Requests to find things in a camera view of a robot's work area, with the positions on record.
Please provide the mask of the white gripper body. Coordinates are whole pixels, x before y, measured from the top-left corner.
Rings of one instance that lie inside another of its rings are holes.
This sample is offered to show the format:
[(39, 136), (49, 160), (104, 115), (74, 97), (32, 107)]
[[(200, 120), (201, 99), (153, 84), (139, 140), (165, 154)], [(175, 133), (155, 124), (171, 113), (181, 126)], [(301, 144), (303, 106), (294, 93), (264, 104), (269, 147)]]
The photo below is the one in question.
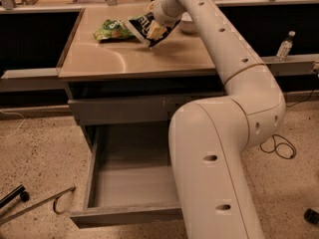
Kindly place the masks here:
[(158, 23), (173, 27), (181, 18), (183, 6), (177, 0), (155, 0), (152, 12)]

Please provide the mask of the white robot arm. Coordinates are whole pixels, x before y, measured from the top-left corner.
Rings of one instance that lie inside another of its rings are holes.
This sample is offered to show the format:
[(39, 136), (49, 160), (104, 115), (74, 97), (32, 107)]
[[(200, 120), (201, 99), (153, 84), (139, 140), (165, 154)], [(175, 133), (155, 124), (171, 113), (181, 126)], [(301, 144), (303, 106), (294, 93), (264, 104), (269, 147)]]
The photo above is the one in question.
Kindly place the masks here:
[(171, 165), (188, 239), (265, 239), (240, 154), (271, 137), (285, 99), (268, 67), (213, 0), (155, 0), (168, 25), (187, 12), (226, 94), (193, 101), (173, 115)]

